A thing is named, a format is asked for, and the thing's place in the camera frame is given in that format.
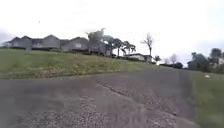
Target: house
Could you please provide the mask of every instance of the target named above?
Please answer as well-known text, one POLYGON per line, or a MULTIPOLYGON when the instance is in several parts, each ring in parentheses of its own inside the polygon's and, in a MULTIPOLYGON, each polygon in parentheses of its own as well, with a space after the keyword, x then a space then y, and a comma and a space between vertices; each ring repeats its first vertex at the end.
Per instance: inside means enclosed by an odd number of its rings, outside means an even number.
POLYGON ((63 52, 68 52, 71 50, 70 46, 69 46, 69 40, 68 39, 62 39, 60 40, 61 42, 61 50, 63 52))
POLYGON ((43 48, 43 39, 34 38, 32 39, 32 49, 42 49, 43 48))
POLYGON ((43 39, 43 48, 47 49, 60 49, 61 41, 54 35, 49 35, 43 39))
POLYGON ((153 58, 150 55, 143 55, 143 54, 140 54, 140 53, 128 54, 128 55, 125 55, 125 57, 136 58, 140 61, 146 61, 146 62, 150 62, 150 60, 153 58))
POLYGON ((15 37, 13 38, 11 41, 8 42, 10 44, 10 47, 13 47, 13 48, 20 48, 22 47, 22 44, 21 44, 21 39, 19 37, 15 37))
POLYGON ((69 41, 71 50, 87 51, 89 47, 89 41, 83 37, 76 37, 69 41))
POLYGON ((146 57, 140 53, 135 53, 135 54, 128 54, 125 55, 125 57, 129 57, 129 58, 136 58, 139 59, 141 61, 146 61, 146 57))
POLYGON ((219 65, 223 65, 224 64, 224 58, 219 58, 219 65))
POLYGON ((86 38, 76 37, 71 40, 59 39, 54 35, 49 35, 43 39, 30 38, 24 36, 22 38, 16 37, 7 42, 11 48, 23 48, 33 50, 51 50, 61 49, 64 52, 68 51, 88 51, 91 53, 98 53, 101 55, 110 56, 112 53, 108 44, 104 42, 96 43, 94 40, 90 43, 86 38))
POLYGON ((20 39, 20 45, 23 48, 31 50, 32 49, 32 39, 28 36, 23 36, 20 39))
POLYGON ((22 48, 22 49, 32 48, 32 40, 28 36, 24 36, 22 38, 15 37, 8 43, 10 44, 10 47, 12 48, 22 48))

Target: sky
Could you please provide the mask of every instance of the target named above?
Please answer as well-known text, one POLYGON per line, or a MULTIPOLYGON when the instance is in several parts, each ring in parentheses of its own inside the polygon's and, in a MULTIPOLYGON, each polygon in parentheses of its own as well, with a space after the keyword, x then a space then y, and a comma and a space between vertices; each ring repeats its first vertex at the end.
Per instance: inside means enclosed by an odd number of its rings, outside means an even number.
POLYGON ((136 45, 153 37, 152 54, 162 59, 172 54, 186 63, 191 52, 208 55, 224 50, 224 0, 0 0, 0 41, 15 36, 62 39, 87 37, 85 32, 105 29, 105 34, 136 45))

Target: grass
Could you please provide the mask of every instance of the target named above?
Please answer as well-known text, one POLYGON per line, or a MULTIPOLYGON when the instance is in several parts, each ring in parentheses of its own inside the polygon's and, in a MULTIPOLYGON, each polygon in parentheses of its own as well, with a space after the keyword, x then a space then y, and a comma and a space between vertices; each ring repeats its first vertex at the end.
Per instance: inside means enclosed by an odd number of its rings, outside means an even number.
POLYGON ((202 128, 224 128, 224 75, 192 72, 196 119, 202 128))
POLYGON ((145 63, 72 53, 0 49, 0 79, 48 78, 148 69, 145 63))

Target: road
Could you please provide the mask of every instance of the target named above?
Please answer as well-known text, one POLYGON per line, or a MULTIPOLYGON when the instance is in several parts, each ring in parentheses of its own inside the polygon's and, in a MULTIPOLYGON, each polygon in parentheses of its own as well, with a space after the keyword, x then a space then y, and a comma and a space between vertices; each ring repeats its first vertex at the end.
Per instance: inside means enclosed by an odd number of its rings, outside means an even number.
POLYGON ((0 80, 1 128, 196 128, 191 82, 152 69, 0 80))

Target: bush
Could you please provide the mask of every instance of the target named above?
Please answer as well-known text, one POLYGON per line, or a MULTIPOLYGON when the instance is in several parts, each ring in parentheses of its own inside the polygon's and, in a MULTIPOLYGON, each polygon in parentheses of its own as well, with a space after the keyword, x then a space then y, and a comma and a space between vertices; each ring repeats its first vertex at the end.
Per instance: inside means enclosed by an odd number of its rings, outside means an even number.
POLYGON ((177 62, 177 63, 174 65, 174 68, 182 69, 182 68, 183 68, 183 64, 180 63, 180 62, 177 62))

